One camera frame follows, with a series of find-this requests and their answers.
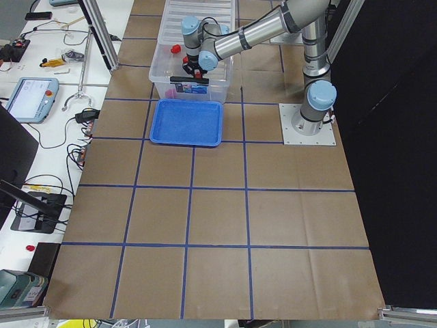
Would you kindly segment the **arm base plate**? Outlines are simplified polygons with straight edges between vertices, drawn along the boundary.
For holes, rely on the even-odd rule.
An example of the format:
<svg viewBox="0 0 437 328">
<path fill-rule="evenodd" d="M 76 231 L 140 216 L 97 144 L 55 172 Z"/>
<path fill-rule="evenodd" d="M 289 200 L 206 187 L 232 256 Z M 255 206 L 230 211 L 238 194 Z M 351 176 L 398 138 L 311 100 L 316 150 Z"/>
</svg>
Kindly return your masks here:
<svg viewBox="0 0 437 328">
<path fill-rule="evenodd" d="M 301 33 L 282 33 L 279 36 L 270 39 L 271 44 L 288 44 L 302 46 L 302 34 Z"/>
<path fill-rule="evenodd" d="M 336 146 L 329 114 L 320 122 L 301 116 L 301 104 L 279 103 L 283 144 L 286 146 Z"/>
</svg>

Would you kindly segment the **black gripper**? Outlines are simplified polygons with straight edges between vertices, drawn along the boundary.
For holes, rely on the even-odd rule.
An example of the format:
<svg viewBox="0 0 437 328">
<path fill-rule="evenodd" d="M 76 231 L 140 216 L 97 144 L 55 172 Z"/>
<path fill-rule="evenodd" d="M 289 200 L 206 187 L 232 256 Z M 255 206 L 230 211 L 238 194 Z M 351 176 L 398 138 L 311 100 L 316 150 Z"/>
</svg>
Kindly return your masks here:
<svg viewBox="0 0 437 328">
<path fill-rule="evenodd" d="M 199 65 L 199 56 L 198 55 L 186 55 L 182 60 L 182 68 L 184 71 L 192 76 L 192 77 L 202 77 L 204 74 L 207 74 L 208 71 L 204 70 Z M 198 69 L 201 71 L 201 75 L 195 75 L 195 70 Z"/>
</svg>

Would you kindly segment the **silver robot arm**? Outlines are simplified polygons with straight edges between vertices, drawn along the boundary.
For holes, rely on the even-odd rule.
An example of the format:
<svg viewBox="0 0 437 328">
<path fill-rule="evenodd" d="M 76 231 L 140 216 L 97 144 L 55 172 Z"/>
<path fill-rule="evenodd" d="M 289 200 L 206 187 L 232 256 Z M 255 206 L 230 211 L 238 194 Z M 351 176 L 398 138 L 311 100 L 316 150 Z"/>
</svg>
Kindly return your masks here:
<svg viewBox="0 0 437 328">
<path fill-rule="evenodd" d="M 209 81 L 204 74 L 220 61 L 247 51 L 282 33 L 301 32 L 304 44 L 304 102 L 292 117 L 296 132 L 312 136 L 319 133 L 326 113 L 332 109 L 337 90 L 330 82 L 330 64 L 325 47 L 328 1 L 283 1 L 257 20 L 230 31 L 210 16 L 199 20 L 185 16 L 181 32 L 186 49 L 182 65 L 194 93 L 204 94 Z"/>
</svg>

